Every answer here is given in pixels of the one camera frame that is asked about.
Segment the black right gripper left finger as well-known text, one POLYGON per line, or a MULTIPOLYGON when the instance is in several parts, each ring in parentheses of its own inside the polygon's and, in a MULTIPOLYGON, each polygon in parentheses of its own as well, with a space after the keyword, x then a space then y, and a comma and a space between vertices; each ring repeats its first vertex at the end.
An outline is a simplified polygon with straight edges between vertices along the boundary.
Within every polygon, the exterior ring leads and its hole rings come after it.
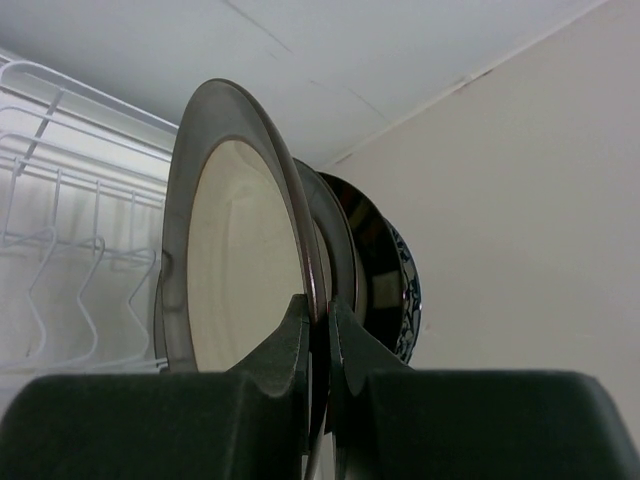
POLYGON ((5 479, 298 479, 309 449, 307 300, 225 372, 55 375, 1 421, 5 479))

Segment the grey rim plate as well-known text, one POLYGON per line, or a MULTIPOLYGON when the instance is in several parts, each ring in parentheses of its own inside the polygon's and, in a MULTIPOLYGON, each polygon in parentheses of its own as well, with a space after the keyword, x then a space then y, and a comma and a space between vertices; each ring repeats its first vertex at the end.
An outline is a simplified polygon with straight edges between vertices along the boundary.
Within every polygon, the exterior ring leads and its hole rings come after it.
POLYGON ((325 314, 329 302, 338 296, 356 312, 360 275, 347 216, 337 195, 319 172, 298 159, 294 159, 294 164, 304 187, 320 254, 324 295, 319 310, 325 314))
POLYGON ((207 479, 310 479, 328 400, 328 298, 316 228, 278 129, 211 79, 179 125, 159 282, 178 446, 207 479))

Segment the dark striped rim plate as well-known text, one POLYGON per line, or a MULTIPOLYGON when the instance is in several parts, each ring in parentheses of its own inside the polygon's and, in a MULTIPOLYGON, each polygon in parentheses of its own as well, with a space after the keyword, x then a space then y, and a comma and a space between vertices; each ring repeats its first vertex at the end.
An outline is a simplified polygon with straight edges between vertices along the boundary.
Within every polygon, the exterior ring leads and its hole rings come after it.
POLYGON ((391 226, 374 202, 353 184, 328 173, 321 177, 336 196, 354 241, 360 288, 356 318, 401 362, 408 363, 413 337, 406 317, 407 285, 391 226))

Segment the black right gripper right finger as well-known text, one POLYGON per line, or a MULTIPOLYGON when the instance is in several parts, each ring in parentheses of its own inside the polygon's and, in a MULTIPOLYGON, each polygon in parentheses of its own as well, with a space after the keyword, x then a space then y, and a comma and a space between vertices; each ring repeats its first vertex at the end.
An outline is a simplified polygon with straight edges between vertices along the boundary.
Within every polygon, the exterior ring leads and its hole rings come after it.
POLYGON ((329 307, 340 479, 635 479, 609 393, 562 370, 415 370, 341 300, 329 307))

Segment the blue floral white plate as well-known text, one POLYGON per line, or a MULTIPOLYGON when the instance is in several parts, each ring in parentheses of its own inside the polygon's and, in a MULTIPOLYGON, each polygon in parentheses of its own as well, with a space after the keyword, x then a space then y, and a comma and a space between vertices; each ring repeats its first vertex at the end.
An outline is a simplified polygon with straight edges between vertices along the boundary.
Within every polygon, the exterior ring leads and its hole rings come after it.
POLYGON ((403 314, 395 355, 408 364, 417 344, 422 317, 422 289, 418 270, 407 243, 399 231, 387 221, 401 263, 403 314))

